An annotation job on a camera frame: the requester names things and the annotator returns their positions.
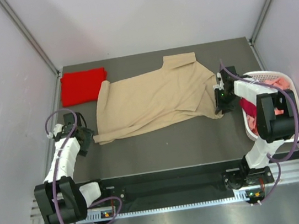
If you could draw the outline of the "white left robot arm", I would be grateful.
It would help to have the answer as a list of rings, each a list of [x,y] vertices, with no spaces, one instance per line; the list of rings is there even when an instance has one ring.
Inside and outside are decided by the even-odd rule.
[[[45,224],[60,224],[60,217],[64,224],[76,223],[87,217],[92,203],[103,206],[109,201],[109,192],[99,182],[74,182],[77,157],[87,155],[93,131],[79,112],[65,114],[63,120],[48,134],[55,141],[55,154],[44,182],[34,189]]]

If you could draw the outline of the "beige t shirt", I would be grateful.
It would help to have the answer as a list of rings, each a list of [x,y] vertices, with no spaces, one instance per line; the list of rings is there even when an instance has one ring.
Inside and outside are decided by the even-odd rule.
[[[205,116],[222,118],[216,110],[215,74],[196,55],[164,56],[158,70],[101,84],[97,100],[97,135],[104,145]]]

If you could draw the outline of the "folded red t shirt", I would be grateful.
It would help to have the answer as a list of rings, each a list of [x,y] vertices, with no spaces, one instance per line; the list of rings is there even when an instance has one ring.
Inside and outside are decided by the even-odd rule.
[[[106,70],[94,68],[88,71],[65,73],[61,78],[61,101],[64,107],[98,100],[101,84],[106,80]]]

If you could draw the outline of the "aluminium corner post left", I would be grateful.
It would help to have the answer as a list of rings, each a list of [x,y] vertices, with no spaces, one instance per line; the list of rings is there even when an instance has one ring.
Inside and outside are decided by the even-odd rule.
[[[60,74],[60,70],[54,65],[54,63],[48,57],[44,49],[42,49],[42,47],[37,42],[33,34],[29,31],[29,29],[26,27],[24,22],[20,19],[20,17],[17,15],[15,10],[8,3],[8,1],[0,0],[0,8],[5,12],[5,14],[13,22],[16,28],[18,28],[22,36],[30,44],[30,46],[34,49],[34,51],[39,55],[39,57],[43,60],[43,62],[49,68],[49,70],[51,70],[51,72],[55,74],[55,76],[58,76]]]

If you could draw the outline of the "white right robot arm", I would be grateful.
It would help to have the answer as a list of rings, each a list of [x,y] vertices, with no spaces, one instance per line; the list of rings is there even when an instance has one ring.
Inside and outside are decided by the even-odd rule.
[[[242,159],[241,180],[249,185],[260,178],[260,170],[268,166],[277,149],[292,142],[292,150],[282,158],[288,160],[299,141],[298,100],[294,90],[281,89],[251,76],[238,76],[235,68],[221,65],[218,83],[213,87],[216,114],[233,110],[236,97],[252,103],[256,110],[258,138]]]

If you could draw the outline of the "crimson t shirt in basket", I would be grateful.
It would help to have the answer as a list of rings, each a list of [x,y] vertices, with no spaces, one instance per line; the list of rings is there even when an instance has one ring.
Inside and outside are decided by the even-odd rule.
[[[241,108],[245,111],[247,115],[253,118],[257,116],[257,107],[255,104],[247,101],[244,98],[241,98],[239,103]]]

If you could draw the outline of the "pink t shirt in basket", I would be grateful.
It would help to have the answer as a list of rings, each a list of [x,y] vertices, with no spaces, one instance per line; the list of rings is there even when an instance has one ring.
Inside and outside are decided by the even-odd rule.
[[[286,81],[283,77],[280,77],[277,79],[272,79],[272,80],[267,79],[264,81],[264,83],[269,84],[269,85],[274,85],[283,90],[290,89],[289,82]],[[258,134],[258,130],[257,130],[257,117],[253,118],[245,113],[245,119],[246,119],[246,121],[245,121],[246,128],[249,129],[251,134],[253,134],[255,137],[258,137],[259,134]]]

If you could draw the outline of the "white plastic laundry basket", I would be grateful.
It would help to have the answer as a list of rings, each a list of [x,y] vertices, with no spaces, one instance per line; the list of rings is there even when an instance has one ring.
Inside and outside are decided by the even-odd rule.
[[[299,99],[298,95],[296,92],[295,85],[292,81],[292,79],[285,75],[284,73],[281,72],[274,72],[274,71],[251,71],[244,73],[244,75],[251,76],[253,79],[259,81],[259,82],[264,82],[264,81],[276,81],[277,79],[283,78],[287,83],[289,83],[289,88],[294,92],[295,100],[296,100],[296,110],[297,110],[297,115],[298,115],[298,123],[299,123]],[[249,127],[248,119],[247,119],[247,114],[244,110],[242,110],[243,113],[243,119],[245,123],[245,132],[246,135],[248,136],[249,139],[252,141],[256,141],[259,135],[255,134],[251,128]]]

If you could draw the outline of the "aluminium frame rail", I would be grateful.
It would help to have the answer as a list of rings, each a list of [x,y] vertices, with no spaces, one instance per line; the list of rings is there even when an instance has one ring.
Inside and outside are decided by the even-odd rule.
[[[278,176],[278,166],[275,163],[270,163],[269,168],[272,172],[274,179]],[[299,159],[289,160],[280,163],[281,174],[279,179],[279,184],[291,184],[299,183]],[[42,218],[39,207],[35,199],[33,200],[33,205],[31,207],[31,219],[32,218]]]

